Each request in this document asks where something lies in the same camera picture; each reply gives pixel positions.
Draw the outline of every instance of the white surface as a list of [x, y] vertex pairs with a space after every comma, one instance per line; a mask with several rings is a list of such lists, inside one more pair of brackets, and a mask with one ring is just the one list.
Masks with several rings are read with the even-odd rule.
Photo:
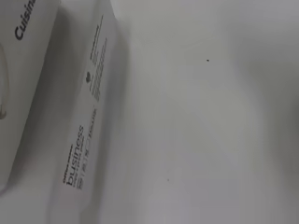
[[[67, 26], [72, 34], [87, 24], [88, 4], [63, 3], [74, 16]], [[101, 224], [298, 223], [298, 3], [112, 4], [122, 52], [116, 53], [96, 191], [85, 216], [91, 220], [84, 223], [97, 222], [98, 205]], [[74, 43], [84, 39], [84, 29], [81, 35], [64, 30], [56, 33], [61, 45], [51, 56], [67, 45], [79, 61], [82, 47]], [[3, 223], [17, 223], [17, 215], [33, 223], [28, 214], [40, 214], [24, 205], [44, 195], [32, 182], [48, 181], [42, 176], [49, 172], [49, 149], [59, 146], [57, 136], [64, 138], [64, 100], [73, 90], [70, 84], [62, 91], [71, 77], [66, 74], [61, 82], [44, 75], [38, 87], [46, 94], [35, 99], [27, 125], [33, 131], [25, 140], [35, 155], [14, 170], [21, 173], [14, 186], [22, 188], [11, 191], [10, 206], [1, 202], [1, 221], [3, 204], [14, 212], [4, 213], [9, 219]], [[51, 92], [54, 86], [59, 91]]]

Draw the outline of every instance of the white backdrop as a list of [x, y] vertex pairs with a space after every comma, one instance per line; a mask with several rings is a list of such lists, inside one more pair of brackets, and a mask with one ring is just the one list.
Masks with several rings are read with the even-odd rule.
[[[3, 223], [42, 220], [50, 187], [35, 183], [50, 186], [92, 2], [62, 0]], [[82, 223], [298, 223], [298, 2], [112, 5], [121, 39]]]

